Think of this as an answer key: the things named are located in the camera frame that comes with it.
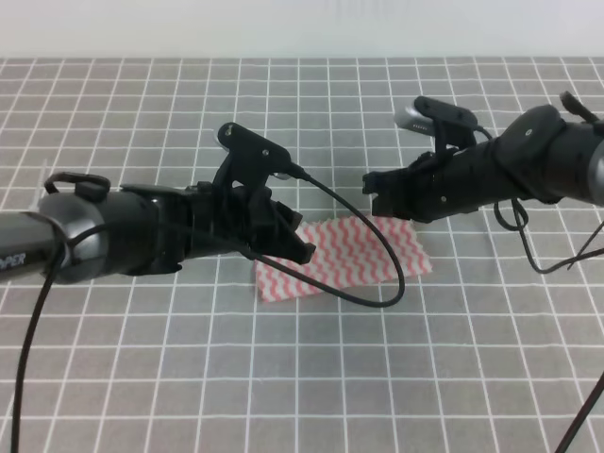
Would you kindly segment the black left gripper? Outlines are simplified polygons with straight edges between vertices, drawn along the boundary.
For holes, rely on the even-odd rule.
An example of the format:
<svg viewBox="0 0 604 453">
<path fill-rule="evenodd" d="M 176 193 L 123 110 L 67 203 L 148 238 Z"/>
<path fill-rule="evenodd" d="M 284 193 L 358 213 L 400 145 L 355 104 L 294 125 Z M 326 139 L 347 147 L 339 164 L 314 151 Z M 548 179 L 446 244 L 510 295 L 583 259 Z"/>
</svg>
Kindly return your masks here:
<svg viewBox="0 0 604 453">
<path fill-rule="evenodd" d="M 302 214 L 273 201 L 270 189 L 201 181 L 184 193 L 190 209 L 189 258 L 229 253 L 226 243 L 237 243 L 264 256 L 310 262 L 315 245 L 295 234 Z"/>
</svg>

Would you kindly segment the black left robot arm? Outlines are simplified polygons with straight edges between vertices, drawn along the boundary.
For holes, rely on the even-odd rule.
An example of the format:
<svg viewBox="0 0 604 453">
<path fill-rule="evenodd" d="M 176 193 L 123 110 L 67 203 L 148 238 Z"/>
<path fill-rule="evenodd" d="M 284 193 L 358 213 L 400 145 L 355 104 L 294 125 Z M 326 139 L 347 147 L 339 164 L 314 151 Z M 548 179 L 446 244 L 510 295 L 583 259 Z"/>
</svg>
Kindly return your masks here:
<svg viewBox="0 0 604 453">
<path fill-rule="evenodd" d="M 170 275 L 185 260 L 230 252 L 306 264 L 302 217 L 266 188 L 200 181 L 185 189 L 57 173 L 36 210 L 1 215 L 1 278 L 47 274 L 75 284 L 98 277 Z"/>
</svg>

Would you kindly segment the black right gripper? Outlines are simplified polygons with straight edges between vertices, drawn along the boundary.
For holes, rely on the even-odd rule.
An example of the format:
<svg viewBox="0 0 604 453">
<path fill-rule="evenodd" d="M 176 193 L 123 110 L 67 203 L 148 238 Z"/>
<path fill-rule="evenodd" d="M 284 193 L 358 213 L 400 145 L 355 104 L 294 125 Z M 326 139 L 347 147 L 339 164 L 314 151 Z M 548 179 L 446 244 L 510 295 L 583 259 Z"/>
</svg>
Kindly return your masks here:
<svg viewBox="0 0 604 453">
<path fill-rule="evenodd" d="M 432 222 L 479 208 L 474 177 L 461 154 L 437 160 L 435 153 L 426 152 L 410 167 L 365 174 L 362 192 L 376 194 L 371 207 L 374 216 Z M 400 195 L 408 192 L 411 204 Z"/>
</svg>

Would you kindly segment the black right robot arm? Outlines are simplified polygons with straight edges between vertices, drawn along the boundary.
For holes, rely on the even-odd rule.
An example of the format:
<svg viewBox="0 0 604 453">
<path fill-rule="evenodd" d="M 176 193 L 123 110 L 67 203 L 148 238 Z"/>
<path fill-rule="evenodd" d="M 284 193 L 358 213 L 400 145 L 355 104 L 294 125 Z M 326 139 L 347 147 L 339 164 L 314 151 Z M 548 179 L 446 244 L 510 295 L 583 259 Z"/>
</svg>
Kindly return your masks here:
<svg viewBox="0 0 604 453">
<path fill-rule="evenodd" d="M 373 195 L 375 216 L 430 223 L 512 199 L 556 204 L 567 197 L 603 203 L 603 122 L 570 92 L 562 105 L 527 110 L 499 136 L 478 142 L 482 128 L 469 109 L 419 96 L 394 121 L 430 136 L 434 148 L 410 165 L 371 172 L 362 191 Z"/>
</svg>

